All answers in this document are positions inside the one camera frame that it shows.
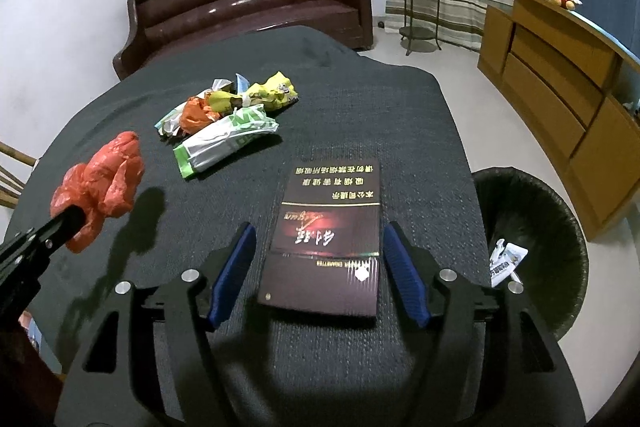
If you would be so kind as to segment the wooden sideboard cabinet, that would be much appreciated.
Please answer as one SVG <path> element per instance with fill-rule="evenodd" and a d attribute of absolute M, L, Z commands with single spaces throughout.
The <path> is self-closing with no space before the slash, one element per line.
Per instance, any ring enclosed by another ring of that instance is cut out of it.
<path fill-rule="evenodd" d="M 488 6 L 478 69 L 533 133 L 587 239 L 639 199 L 639 119 L 620 96 L 639 61 L 599 26 L 551 0 Z"/>

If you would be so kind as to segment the white yellow lemon wrapper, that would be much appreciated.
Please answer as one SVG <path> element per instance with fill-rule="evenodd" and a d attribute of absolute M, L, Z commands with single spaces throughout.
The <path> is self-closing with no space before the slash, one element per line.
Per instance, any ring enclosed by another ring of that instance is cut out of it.
<path fill-rule="evenodd" d="M 246 91 L 239 92 L 236 83 L 228 79 L 215 79 L 212 87 L 171 109 L 154 127 L 162 139 L 194 135 L 230 115 L 233 109 L 249 105 L 250 96 Z"/>

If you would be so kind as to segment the black trash bin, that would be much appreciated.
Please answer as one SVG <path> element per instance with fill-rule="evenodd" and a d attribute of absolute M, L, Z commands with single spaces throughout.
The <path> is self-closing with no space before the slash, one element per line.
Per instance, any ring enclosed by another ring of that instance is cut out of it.
<path fill-rule="evenodd" d="M 589 259 L 574 213 L 551 186 L 513 167 L 472 174 L 487 247 L 500 239 L 523 247 L 515 269 L 556 339 L 573 326 L 585 300 Z"/>

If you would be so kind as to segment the red plastic bag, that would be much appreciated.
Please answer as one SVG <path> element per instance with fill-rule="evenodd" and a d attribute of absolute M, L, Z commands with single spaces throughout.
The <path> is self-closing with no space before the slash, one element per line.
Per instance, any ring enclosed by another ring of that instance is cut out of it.
<path fill-rule="evenodd" d="M 140 141 L 133 131 L 119 133 L 87 162 L 68 169 L 54 191 L 50 215 L 78 206 L 86 221 L 66 242 L 74 254 L 86 249 L 102 231 L 106 218 L 120 218 L 134 208 L 134 196 L 144 175 Z"/>

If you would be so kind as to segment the dark cigarette box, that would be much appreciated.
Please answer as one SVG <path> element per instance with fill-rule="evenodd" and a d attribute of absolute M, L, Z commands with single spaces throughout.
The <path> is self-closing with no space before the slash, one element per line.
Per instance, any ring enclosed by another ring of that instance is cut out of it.
<path fill-rule="evenodd" d="M 262 268 L 258 303 L 373 319 L 378 311 L 380 214 L 377 159 L 296 162 Z"/>

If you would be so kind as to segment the green white snack wrapper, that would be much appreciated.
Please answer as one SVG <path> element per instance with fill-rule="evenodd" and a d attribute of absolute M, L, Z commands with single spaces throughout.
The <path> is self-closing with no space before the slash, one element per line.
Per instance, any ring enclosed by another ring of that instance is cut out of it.
<path fill-rule="evenodd" d="M 273 134 L 278 122 L 266 114 L 264 106 L 242 107 L 185 139 L 174 148 L 183 179 L 222 161 L 259 135 Z"/>

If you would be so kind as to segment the orange wrapper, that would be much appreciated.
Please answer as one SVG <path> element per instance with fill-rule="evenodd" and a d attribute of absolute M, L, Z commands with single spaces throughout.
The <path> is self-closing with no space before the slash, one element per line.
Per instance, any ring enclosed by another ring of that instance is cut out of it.
<path fill-rule="evenodd" d="M 184 104 L 179 118 L 179 127 L 184 134 L 192 135 L 222 118 L 204 98 L 191 96 Z"/>

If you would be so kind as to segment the yellow snack wrapper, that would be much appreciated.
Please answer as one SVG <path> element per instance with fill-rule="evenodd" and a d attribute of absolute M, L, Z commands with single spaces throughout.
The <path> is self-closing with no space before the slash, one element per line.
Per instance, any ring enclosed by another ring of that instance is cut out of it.
<path fill-rule="evenodd" d="M 276 72 L 264 83 L 253 83 L 242 93 L 244 107 L 261 105 L 267 113 L 277 112 L 297 102 L 298 93 L 291 79 Z"/>

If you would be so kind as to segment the small blue white wrapper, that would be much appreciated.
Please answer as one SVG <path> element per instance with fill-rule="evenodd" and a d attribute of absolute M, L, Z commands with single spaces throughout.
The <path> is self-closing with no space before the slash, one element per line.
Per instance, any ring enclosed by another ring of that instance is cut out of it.
<path fill-rule="evenodd" d="M 237 94 L 245 93 L 249 87 L 250 87 L 250 83 L 243 75 L 241 74 L 235 75 L 235 92 Z"/>

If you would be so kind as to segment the white paper trash in bin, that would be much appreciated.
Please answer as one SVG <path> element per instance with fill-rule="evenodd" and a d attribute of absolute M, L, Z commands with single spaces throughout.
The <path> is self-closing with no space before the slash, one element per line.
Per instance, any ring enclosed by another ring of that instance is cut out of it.
<path fill-rule="evenodd" d="M 489 276 L 492 287 L 497 287 L 504 281 L 522 283 L 516 273 L 518 265 L 526 258 L 528 249 L 508 243 L 505 239 L 498 239 L 494 250 L 489 256 Z"/>

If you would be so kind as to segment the dark brown leather sofa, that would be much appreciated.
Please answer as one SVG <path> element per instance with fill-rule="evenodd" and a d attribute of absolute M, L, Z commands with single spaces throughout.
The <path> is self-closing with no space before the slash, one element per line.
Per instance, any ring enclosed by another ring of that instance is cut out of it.
<path fill-rule="evenodd" d="M 281 27 L 310 27 L 356 51 L 373 44 L 371 0 L 128 0 L 127 11 L 119 79 L 200 44 Z"/>

